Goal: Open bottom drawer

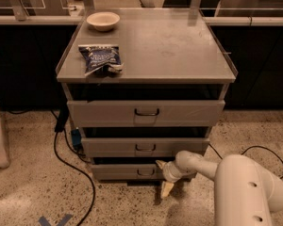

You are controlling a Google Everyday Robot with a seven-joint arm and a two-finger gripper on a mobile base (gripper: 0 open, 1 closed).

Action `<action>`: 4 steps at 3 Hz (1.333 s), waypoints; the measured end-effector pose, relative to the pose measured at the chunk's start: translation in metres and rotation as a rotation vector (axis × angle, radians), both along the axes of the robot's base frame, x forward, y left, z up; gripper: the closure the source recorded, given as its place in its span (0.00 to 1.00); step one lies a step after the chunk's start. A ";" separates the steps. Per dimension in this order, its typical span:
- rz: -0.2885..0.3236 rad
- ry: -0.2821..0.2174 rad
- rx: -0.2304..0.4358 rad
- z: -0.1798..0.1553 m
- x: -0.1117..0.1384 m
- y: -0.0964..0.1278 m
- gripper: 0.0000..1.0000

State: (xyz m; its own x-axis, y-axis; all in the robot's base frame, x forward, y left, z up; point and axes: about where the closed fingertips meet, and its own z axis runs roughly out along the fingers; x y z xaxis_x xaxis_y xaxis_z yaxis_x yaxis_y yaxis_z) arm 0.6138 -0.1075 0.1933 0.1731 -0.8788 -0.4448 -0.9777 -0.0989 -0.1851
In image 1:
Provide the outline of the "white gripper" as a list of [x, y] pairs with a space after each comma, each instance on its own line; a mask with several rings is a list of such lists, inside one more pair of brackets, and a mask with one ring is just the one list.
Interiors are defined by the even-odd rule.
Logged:
[[174, 187], [175, 182], [180, 180], [186, 175], [186, 171], [181, 169], [175, 161], [170, 161], [170, 162], [165, 162], [162, 160], [157, 160], [156, 161], [158, 167], [162, 170], [163, 176], [166, 179], [161, 184], [161, 192], [160, 192], [160, 197], [161, 198], [166, 198], [169, 196], [171, 190]]

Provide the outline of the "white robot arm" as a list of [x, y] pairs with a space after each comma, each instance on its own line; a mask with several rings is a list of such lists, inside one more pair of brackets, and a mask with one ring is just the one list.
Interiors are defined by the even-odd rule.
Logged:
[[164, 177], [162, 198], [193, 173], [214, 183], [214, 226], [274, 226], [271, 214], [283, 210], [282, 179], [247, 156], [231, 154], [215, 163], [181, 151], [175, 160], [159, 160], [157, 165]]

